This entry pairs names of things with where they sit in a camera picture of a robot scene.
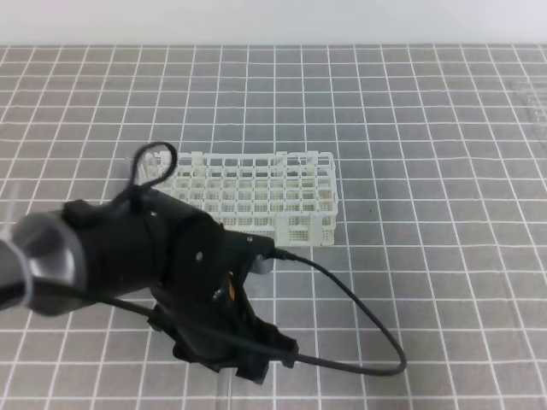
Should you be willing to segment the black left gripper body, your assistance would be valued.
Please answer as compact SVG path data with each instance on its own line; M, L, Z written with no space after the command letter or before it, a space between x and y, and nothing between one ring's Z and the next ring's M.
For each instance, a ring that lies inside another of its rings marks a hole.
M257 384L272 361L293 367L297 342L259 319L244 291L247 275L274 254L271 238L229 231L163 194L115 207L72 201L63 219L83 250L86 290L149 289L150 326L174 341L176 359L232 368Z

